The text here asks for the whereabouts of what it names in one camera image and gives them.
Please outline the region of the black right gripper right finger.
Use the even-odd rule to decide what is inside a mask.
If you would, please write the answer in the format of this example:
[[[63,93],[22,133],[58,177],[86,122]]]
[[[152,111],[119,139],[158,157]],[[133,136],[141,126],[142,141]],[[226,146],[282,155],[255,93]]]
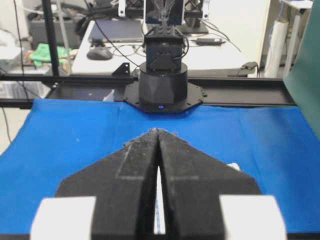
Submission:
[[[255,179],[161,131],[168,209],[180,240],[284,240],[275,198]]]

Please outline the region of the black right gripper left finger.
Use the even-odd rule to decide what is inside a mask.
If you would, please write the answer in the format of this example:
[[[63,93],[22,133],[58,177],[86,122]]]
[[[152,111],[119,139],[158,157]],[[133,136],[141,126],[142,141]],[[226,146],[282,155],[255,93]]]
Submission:
[[[135,240],[153,221],[156,151],[151,130],[64,178],[33,219],[32,240]]]

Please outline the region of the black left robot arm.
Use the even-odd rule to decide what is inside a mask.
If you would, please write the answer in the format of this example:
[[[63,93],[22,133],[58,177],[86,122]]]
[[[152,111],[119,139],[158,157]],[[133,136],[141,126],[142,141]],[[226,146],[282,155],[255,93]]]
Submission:
[[[162,23],[144,36],[146,60],[138,80],[125,87],[124,102],[146,113],[177,114],[204,102],[205,91],[188,80],[182,62],[189,47],[174,26]]]

